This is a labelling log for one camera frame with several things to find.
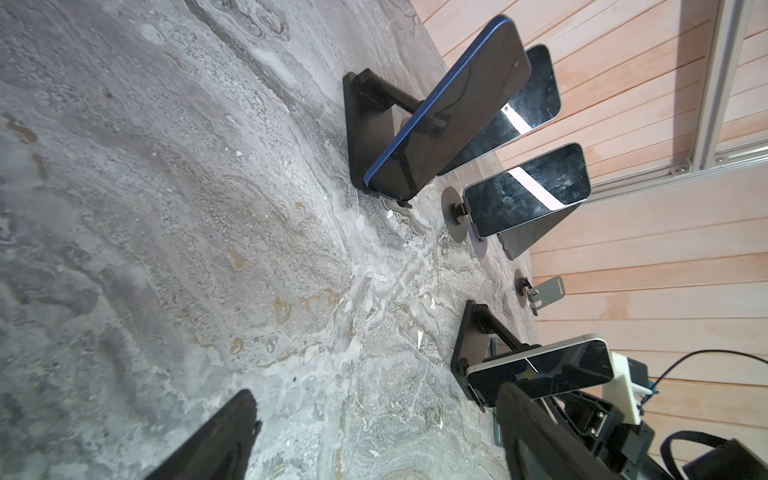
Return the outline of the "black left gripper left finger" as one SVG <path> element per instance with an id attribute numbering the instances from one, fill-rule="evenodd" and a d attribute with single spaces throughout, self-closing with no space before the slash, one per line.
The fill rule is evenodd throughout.
<path id="1" fill-rule="evenodd" d="M 252 392 L 237 392 L 147 479 L 243 480 L 261 432 Z"/>

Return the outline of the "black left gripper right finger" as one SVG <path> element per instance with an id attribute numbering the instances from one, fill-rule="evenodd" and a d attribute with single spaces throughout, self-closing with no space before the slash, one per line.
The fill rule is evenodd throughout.
<path id="1" fill-rule="evenodd" d="M 517 385 L 501 385 L 496 400 L 503 448 L 513 479 L 617 479 L 618 474 L 556 424 Z"/>

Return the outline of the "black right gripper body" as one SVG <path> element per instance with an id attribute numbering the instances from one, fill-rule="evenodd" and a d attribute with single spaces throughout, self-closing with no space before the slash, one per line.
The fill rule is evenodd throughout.
<path id="1" fill-rule="evenodd" d="M 657 478 L 649 455 L 655 431 L 646 423 L 627 424 L 617 406 L 584 392 L 544 397 L 539 404 L 622 479 Z"/>

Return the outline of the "silver-edged smartphone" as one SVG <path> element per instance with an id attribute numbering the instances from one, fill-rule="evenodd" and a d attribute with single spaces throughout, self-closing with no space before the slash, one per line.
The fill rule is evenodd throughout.
<path id="1" fill-rule="evenodd" d="M 537 399 L 600 386 L 613 379 L 610 350 L 595 334 L 511 353 L 467 369 L 471 391 L 488 407 L 496 405 L 504 383 L 512 383 Z"/>

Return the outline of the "green-edged smartphone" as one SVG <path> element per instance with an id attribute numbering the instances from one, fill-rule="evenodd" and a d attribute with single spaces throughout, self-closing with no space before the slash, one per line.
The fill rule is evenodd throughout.
<path id="1" fill-rule="evenodd" d="M 490 340 L 490 353 L 492 356 L 496 356 L 500 352 L 499 350 L 499 338 L 497 336 L 492 336 Z M 498 420 L 498 413 L 496 408 L 492 408 L 492 414 L 493 414 L 493 438 L 494 438 L 494 444 L 497 447 L 503 446 L 503 439 L 502 439 L 502 433 L 501 433 L 501 425 Z"/>

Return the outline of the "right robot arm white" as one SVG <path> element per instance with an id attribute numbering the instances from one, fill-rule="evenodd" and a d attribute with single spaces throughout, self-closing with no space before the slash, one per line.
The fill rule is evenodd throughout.
<path id="1" fill-rule="evenodd" d="M 538 403 L 578 444 L 575 452 L 607 479 L 765 479 L 767 462 L 737 439 L 682 430 L 649 454 L 655 431 L 630 424 L 612 403 L 583 392 L 545 397 Z"/>

